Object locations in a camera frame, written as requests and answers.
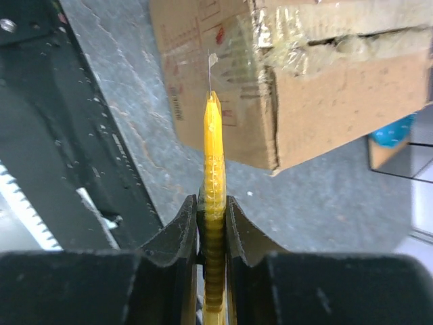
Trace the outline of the brown cardboard express box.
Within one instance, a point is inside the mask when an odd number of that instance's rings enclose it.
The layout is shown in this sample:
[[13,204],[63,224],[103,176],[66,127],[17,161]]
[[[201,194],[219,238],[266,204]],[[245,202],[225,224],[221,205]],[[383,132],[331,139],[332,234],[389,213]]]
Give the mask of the brown cardboard express box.
[[421,110],[431,1],[150,1],[175,131],[201,150],[206,94],[225,156],[281,171]]

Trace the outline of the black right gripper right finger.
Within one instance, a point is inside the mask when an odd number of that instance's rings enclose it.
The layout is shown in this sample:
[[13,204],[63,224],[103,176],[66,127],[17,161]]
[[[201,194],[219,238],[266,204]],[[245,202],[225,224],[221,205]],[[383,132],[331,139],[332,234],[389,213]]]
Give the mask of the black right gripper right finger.
[[291,253],[232,196],[225,214],[230,324],[432,323],[432,277],[417,259]]

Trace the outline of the yellow utility knife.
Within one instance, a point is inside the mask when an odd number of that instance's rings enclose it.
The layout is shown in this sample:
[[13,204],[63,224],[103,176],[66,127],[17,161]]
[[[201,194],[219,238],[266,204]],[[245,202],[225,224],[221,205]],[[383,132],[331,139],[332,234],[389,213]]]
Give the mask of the yellow utility knife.
[[209,85],[204,112],[204,180],[199,193],[204,203],[200,233],[204,256],[204,324],[225,323],[226,192],[221,103]]

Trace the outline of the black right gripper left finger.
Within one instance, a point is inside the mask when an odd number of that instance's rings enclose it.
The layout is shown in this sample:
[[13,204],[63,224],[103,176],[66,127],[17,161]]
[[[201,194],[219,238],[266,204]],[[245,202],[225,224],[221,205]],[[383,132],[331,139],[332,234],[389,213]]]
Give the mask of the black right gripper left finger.
[[1,255],[2,324],[195,324],[197,199],[126,251]]

